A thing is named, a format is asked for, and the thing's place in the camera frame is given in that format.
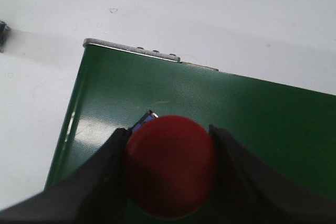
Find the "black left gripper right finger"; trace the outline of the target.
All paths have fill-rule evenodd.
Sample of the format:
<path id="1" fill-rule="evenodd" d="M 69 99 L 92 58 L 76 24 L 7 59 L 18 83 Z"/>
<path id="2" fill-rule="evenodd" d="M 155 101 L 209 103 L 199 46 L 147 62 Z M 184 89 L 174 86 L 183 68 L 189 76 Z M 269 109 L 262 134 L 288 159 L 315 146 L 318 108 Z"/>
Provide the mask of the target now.
<path id="1" fill-rule="evenodd" d="M 335 223 L 335 200 L 305 189 L 254 156 L 226 129 L 209 126 L 218 177 L 213 214 L 222 223 Z"/>

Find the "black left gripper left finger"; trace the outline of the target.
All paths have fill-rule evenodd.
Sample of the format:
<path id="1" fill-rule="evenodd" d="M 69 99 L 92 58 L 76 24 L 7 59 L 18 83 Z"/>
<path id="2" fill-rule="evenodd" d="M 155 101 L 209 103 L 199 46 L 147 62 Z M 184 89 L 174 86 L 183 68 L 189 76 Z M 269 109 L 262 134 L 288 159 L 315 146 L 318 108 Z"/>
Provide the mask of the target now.
<path id="1" fill-rule="evenodd" d="M 1 223 L 123 223 L 123 151 L 131 131 L 117 129 L 78 169 L 43 192 L 1 211 Z"/>

